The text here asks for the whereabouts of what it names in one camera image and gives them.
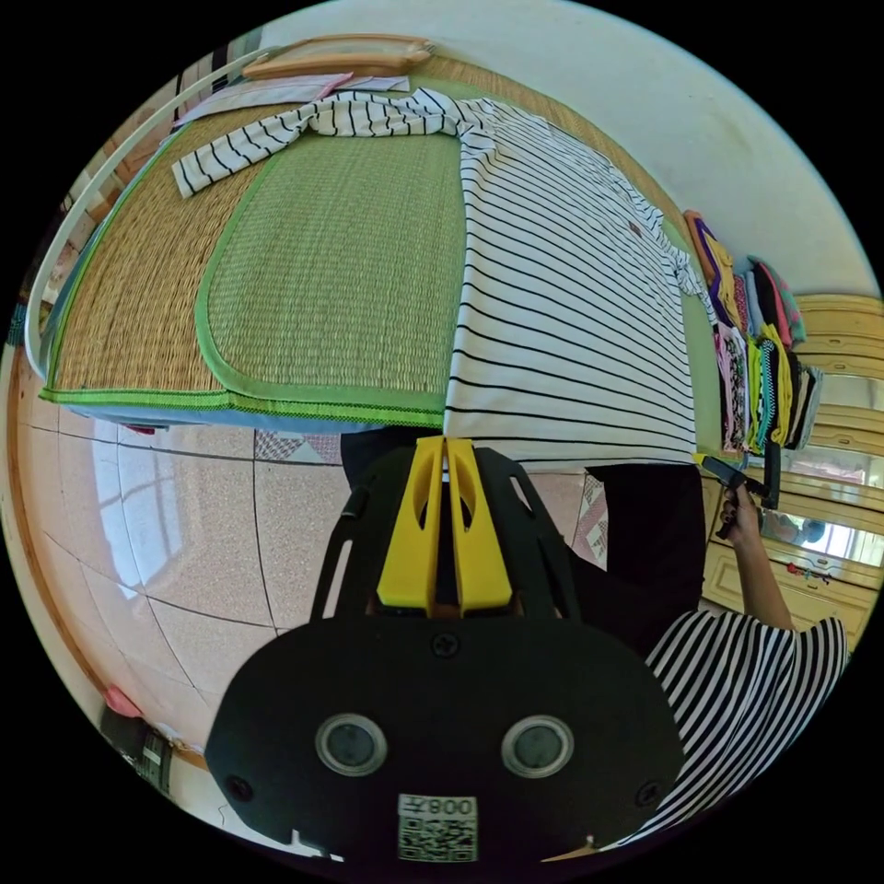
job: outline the yellow clothing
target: yellow clothing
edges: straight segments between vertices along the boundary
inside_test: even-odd
[[[715,259],[715,267],[718,270],[718,300],[724,307],[731,322],[740,328],[741,321],[739,318],[739,310],[737,309],[737,293],[734,286],[734,259],[727,254],[725,247],[717,240],[711,237],[706,239],[706,245],[712,252]]]
[[[762,351],[750,338],[746,338],[747,358],[749,365],[749,414],[746,415],[746,434],[749,450],[758,454],[758,446],[755,445],[755,437],[758,435],[758,399],[762,395]]]
[[[792,411],[792,374],[776,328],[770,324],[762,325],[762,338],[772,341],[779,354],[776,369],[776,428],[771,433],[771,441],[784,445],[789,435],[789,413]]]

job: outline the wooden wardrobe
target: wooden wardrobe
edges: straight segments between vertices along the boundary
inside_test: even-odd
[[[809,445],[783,452],[777,514],[796,529],[806,519],[822,523],[815,526],[822,536],[785,542],[765,529],[763,542],[796,627],[838,617],[853,648],[884,583],[884,308],[873,297],[805,295],[797,301],[808,339],[796,346],[796,355],[826,378]],[[703,483],[704,596],[742,611],[733,548],[714,536],[721,486],[709,478]],[[815,576],[805,576],[808,569]]]

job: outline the screw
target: screw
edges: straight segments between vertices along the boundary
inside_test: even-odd
[[[229,776],[225,780],[227,791],[237,801],[251,801],[254,797],[254,791],[251,786],[241,776]]]
[[[638,792],[635,793],[635,806],[638,808],[649,808],[655,804],[660,797],[660,784],[655,780],[645,783]]]
[[[454,657],[460,650],[460,639],[451,633],[439,633],[433,636],[430,646],[437,657]]]

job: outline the person's hand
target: person's hand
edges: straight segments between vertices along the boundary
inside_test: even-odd
[[[728,523],[731,527],[727,539],[734,546],[745,546],[747,543],[761,541],[758,510],[745,485],[740,485],[736,491],[732,488],[725,491],[725,503],[721,507],[721,524],[724,527]]]

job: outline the qr code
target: qr code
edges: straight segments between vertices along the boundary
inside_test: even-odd
[[[426,863],[472,862],[476,858],[476,820],[400,817],[399,856]]]

